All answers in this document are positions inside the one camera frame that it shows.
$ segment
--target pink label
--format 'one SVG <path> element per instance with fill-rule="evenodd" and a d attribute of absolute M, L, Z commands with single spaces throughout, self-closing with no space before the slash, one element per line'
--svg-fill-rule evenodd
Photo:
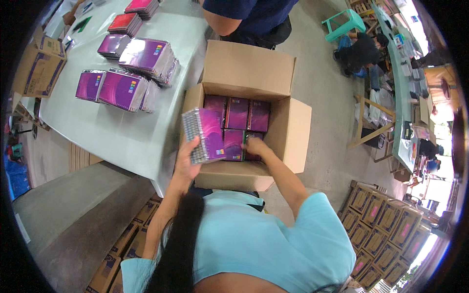
<path fill-rule="evenodd" d="M 405 236 L 407 232 L 409 232 L 409 227 L 410 227 L 410 224 L 406 224 L 406 226 L 404 227 L 404 230 L 402 230 L 401 236 Z"/>
<path fill-rule="evenodd" d="M 415 243 L 414 248 L 412 248 L 412 253 L 415 253 L 415 251 L 417 250 L 419 244 L 420 244 L 420 242 Z"/>
<path fill-rule="evenodd" d="M 360 262 L 358 266 L 356 266 L 355 271 L 359 272 L 362 267 L 363 267 L 363 262 Z"/>
<path fill-rule="evenodd" d="M 371 211 L 371 216 L 374 217 L 377 211 L 378 211 L 378 206 L 374 206 L 373 210 Z"/>

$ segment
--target concrete floor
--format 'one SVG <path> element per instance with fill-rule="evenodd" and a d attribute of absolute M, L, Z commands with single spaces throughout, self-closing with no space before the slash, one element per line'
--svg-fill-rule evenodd
<path fill-rule="evenodd" d="M 321 24 L 345 9 L 344 0 L 300 0 L 290 13 L 292 33 L 276 49 L 298 58 L 292 97 L 312 107 L 306 166 L 298 177 L 308 192 L 324 192 L 336 211 L 348 195 L 351 180 L 381 185 L 398 198 L 405 190 L 390 174 L 393 158 L 374 163 L 375 149 L 363 144 L 346 149 L 357 125 L 353 94 L 364 93 L 364 80 L 341 75 L 332 59 L 337 45 L 325 40 L 327 27 Z M 276 187 L 260 195 L 269 213 L 287 225 L 293 223 L 291 210 Z"/>

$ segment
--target green plastic stool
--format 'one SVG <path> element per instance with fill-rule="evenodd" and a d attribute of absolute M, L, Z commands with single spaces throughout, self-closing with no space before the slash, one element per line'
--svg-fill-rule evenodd
<path fill-rule="evenodd" d="M 343 25 L 338 24 L 334 21 L 334 18 L 341 15 L 346 14 L 348 16 L 348 21 Z M 339 27 L 332 31 L 331 22 L 337 24 Z M 327 28 L 329 29 L 329 33 L 326 35 L 325 39 L 328 42 L 332 42 L 338 37 L 345 35 L 349 30 L 357 28 L 361 32 L 365 32 L 365 24 L 363 23 L 362 18 L 357 14 L 357 12 L 353 11 L 352 9 L 344 10 L 333 17 L 330 17 L 322 22 L 322 24 L 327 23 Z"/>

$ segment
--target shoe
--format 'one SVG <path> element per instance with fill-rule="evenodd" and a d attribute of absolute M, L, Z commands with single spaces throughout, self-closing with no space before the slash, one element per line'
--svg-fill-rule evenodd
<path fill-rule="evenodd" d="M 339 51 L 334 50 L 334 52 L 332 53 L 332 58 L 334 59 L 334 61 L 339 61 L 340 59 Z"/>

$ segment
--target hand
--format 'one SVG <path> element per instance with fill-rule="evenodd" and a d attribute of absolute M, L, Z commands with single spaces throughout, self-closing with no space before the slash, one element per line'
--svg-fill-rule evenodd
<path fill-rule="evenodd" d="M 199 174 L 202 164 L 192 165 L 190 162 L 190 152 L 200 143 L 200 137 L 196 136 L 192 141 L 182 144 L 176 159 L 173 178 L 180 180 L 182 184 L 187 184 L 187 188 L 194 178 Z"/>
<path fill-rule="evenodd" d="M 252 155 L 265 156 L 269 151 L 272 151 L 260 138 L 249 137 L 246 144 L 242 145 L 248 153 Z"/>

